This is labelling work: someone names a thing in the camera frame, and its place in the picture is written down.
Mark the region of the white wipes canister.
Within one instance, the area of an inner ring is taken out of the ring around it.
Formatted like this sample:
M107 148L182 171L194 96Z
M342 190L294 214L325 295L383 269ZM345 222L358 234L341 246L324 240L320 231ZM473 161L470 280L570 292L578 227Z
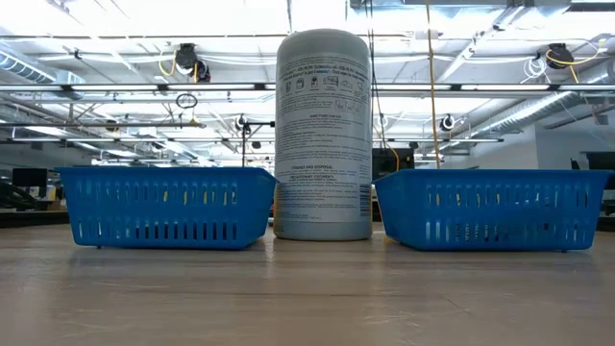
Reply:
M294 33L277 51L274 233L353 241L372 234L371 64L355 34Z

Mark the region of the black equipment box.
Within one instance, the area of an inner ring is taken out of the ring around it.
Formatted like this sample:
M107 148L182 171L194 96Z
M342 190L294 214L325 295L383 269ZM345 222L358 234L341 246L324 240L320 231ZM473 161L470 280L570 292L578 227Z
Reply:
M375 181L401 169L413 169L412 148L372 149L372 180Z

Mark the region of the blue plastic basket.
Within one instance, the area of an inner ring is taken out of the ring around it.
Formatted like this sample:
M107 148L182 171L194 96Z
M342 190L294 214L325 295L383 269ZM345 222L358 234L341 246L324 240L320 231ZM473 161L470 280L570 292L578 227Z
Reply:
M81 166L59 170L73 240L116 248L243 249L265 233L276 179L255 167ZM228 206L164 203L172 186L233 186Z
M374 182L386 234L423 251L592 247L608 170L404 169ZM476 192L477 208L429 208L435 191Z

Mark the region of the black computer monitor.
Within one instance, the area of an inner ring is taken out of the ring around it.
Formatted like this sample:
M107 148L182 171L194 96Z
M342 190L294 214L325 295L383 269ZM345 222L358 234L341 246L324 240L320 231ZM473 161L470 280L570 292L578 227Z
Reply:
M14 168L12 184L19 187L47 187L48 170L46 168Z

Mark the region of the dark wide monitor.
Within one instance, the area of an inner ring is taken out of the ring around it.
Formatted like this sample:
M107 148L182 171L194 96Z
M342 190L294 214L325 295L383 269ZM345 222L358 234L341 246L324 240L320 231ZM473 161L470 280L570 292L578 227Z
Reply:
M615 152L581 152L571 159L576 170L615 170Z

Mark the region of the silver ventilation duct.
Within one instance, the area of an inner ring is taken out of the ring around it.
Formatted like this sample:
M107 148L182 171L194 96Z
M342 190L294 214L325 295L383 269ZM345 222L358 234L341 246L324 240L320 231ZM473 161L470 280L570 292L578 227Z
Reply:
M542 98L528 99L482 122L470 137L488 133L506 133L548 117L560 109L571 108L582 102L583 92L615 91L615 57L585 71L579 84L557 85Z
M0 69L11 72L35 84L54 84L56 81L52 74L8 51L0 50Z

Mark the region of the black metal table frame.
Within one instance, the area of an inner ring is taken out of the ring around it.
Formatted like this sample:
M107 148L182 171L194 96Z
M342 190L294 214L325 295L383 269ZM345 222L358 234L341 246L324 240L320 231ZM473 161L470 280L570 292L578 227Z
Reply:
M0 229L68 224L66 211L2 211Z

